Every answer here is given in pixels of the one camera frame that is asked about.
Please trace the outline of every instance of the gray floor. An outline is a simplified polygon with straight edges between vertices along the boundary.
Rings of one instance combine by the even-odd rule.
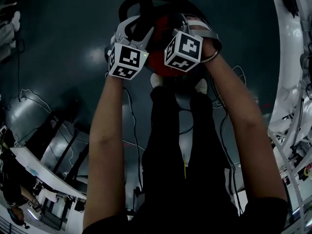
[[[77,121],[90,127],[100,93],[105,83],[104,74],[108,69],[103,56],[104,48],[116,29],[118,9],[124,0],[22,0],[21,38],[26,49],[20,56],[20,87],[30,88],[38,93],[52,109],[65,108],[77,99],[80,111]],[[279,73],[279,31],[273,0],[189,0],[207,17],[212,28],[219,33],[223,43],[222,55],[231,66],[240,65],[247,78],[247,86],[259,98],[263,115],[270,118],[277,90]],[[126,81],[133,98],[133,110],[137,117],[137,137],[139,145],[146,147],[151,125],[152,103],[149,93],[151,72],[143,69],[132,81]],[[10,96],[16,96],[17,58],[0,69],[0,92],[4,104]],[[188,108],[188,101],[178,99],[182,107]],[[17,139],[40,126],[47,113],[34,102],[10,101],[11,111],[6,111],[8,126]],[[223,109],[214,110],[216,128],[224,117]],[[180,113],[180,129],[191,127],[190,113]],[[68,140],[70,135],[61,128]],[[86,134],[79,139],[88,141]],[[134,142],[133,119],[124,94],[123,138]],[[225,129],[225,144],[233,162],[238,162],[238,153],[230,121]],[[61,136],[57,136],[51,147],[56,157],[60,157],[66,146]],[[72,163],[83,150],[83,143],[75,142]],[[192,146],[192,132],[180,138],[182,152],[186,159]],[[203,147],[203,151],[212,151]],[[67,172],[71,157],[69,152],[60,170]],[[159,161],[165,154],[159,153]],[[132,189],[137,182],[137,152],[133,146],[125,145],[127,167],[127,205],[131,208]],[[43,159],[53,168],[57,158],[47,150]],[[87,160],[80,174],[87,174]]]

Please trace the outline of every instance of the black pants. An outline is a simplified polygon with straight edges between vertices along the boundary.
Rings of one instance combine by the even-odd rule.
[[[192,226],[205,223],[209,214],[237,215],[225,188],[224,169],[229,167],[215,131],[212,102],[207,95],[193,95],[194,119],[191,158],[184,175],[179,146],[179,106],[173,91],[156,87],[152,93],[152,132],[142,157],[143,190],[148,225]]]

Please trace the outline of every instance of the person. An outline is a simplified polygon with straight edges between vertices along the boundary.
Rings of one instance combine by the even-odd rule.
[[[202,54],[215,53],[204,39]],[[128,222],[125,213],[122,143],[122,80],[108,76],[90,132],[89,177],[84,234],[88,233],[280,233],[287,197],[261,111],[221,55],[206,62],[231,118],[248,197],[238,216],[225,188],[229,167],[215,131],[207,82],[190,101],[193,146],[186,178],[179,147],[179,106],[170,88],[153,74],[152,131],[142,157],[145,203]]]
[[[15,159],[10,147],[14,146],[14,137],[10,129],[1,140],[2,153],[0,155],[0,189],[8,205],[8,213],[12,221],[20,226],[25,224],[25,217],[20,206],[31,201],[34,209],[40,203],[30,193],[35,182],[35,177],[30,175]]]

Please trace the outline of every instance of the white cube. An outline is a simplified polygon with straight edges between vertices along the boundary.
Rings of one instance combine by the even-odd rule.
[[[142,69],[148,53],[115,43],[109,54],[109,75],[132,80]]]
[[[182,31],[172,39],[165,49],[165,65],[188,72],[200,63],[203,38]]]

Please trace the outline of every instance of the white table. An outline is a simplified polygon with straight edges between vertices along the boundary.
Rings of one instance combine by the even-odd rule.
[[[56,191],[86,199],[86,196],[69,184],[65,183],[47,167],[45,167],[26,147],[14,147],[11,151],[15,154],[16,160],[33,176],[38,177],[48,186]]]

